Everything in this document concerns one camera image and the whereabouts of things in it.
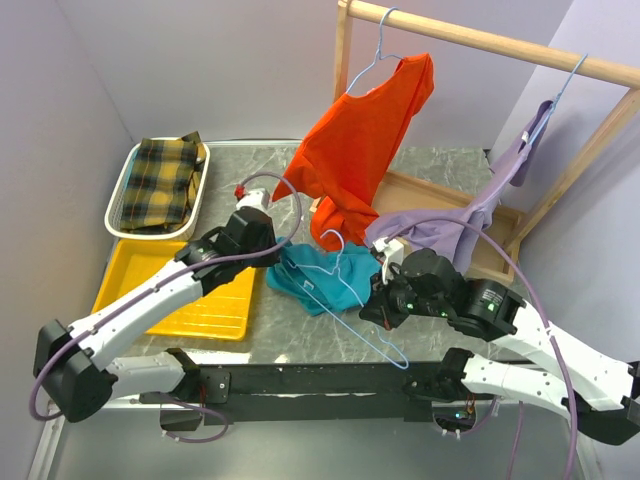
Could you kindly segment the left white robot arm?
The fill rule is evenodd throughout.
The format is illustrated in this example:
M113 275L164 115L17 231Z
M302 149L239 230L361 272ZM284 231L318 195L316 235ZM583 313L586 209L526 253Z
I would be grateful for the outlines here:
M108 401L135 394L198 395L200 368L180 349L123 357L140 335L248 268L279 260L271 217L243 206L227 224L188 242L154 276L102 310L69 326L53 320L37 337L33 373L69 422L83 421Z

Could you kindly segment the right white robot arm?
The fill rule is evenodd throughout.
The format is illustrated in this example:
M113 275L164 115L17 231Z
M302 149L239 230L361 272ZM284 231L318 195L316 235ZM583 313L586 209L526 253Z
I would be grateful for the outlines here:
M551 323L508 287L465 279L451 262L425 248L376 274L359 316L387 330L409 316L438 317L457 332L510 350L532 362L524 368L452 347L429 379L410 394L452 402L488 394L532 404L568 420L580 433L618 446L639 432L639 364L599 353Z

